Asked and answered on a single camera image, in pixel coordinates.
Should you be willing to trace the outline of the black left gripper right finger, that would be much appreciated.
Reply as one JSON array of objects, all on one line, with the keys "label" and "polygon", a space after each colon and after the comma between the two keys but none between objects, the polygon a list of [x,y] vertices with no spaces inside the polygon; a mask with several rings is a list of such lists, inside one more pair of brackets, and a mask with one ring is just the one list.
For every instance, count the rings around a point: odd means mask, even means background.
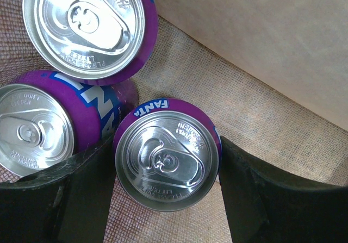
[{"label": "black left gripper right finger", "polygon": [[233,242],[347,242],[347,187],[294,175],[221,142],[219,179]]}]

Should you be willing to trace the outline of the brown canvas tote bag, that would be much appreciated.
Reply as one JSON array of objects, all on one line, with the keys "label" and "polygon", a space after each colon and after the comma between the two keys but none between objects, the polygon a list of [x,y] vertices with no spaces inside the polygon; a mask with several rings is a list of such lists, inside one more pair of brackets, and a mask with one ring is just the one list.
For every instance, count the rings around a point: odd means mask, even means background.
[{"label": "brown canvas tote bag", "polygon": [[[347,0],[154,0],[159,32],[140,100],[186,100],[245,152],[347,187]],[[103,242],[233,242],[220,182],[161,213],[115,177]]]}]

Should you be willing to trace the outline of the purple fanta can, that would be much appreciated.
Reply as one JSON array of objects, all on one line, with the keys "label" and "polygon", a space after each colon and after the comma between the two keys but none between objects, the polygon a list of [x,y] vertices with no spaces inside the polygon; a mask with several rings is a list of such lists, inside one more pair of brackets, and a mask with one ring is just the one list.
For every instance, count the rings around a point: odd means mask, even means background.
[{"label": "purple fanta can", "polygon": [[39,54],[86,84],[111,85],[130,78],[156,44],[154,0],[23,0],[22,8]]},{"label": "purple fanta can", "polygon": [[24,177],[110,136],[138,105],[134,83],[99,86],[51,70],[1,87],[1,165]]},{"label": "purple fanta can", "polygon": [[207,114],[175,98],[133,109],[118,126],[113,150],[117,178],[142,206],[163,212],[198,203],[216,181],[221,139]]}]

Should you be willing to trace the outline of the purple Fanta can back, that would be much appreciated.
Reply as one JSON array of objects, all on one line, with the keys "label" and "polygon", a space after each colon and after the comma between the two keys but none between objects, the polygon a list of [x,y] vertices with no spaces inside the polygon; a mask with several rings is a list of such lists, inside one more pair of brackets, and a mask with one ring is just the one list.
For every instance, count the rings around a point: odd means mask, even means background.
[{"label": "purple Fanta can back", "polygon": [[133,109],[118,126],[113,150],[117,178],[142,206],[163,212],[198,203],[216,181],[221,139],[207,114],[175,98]]}]

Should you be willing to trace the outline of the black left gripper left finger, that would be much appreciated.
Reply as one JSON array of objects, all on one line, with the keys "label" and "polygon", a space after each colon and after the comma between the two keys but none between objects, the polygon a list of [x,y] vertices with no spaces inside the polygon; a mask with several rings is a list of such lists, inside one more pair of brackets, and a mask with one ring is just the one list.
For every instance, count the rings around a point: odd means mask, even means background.
[{"label": "black left gripper left finger", "polygon": [[103,242],[115,181],[113,135],[1,183],[1,242]]}]

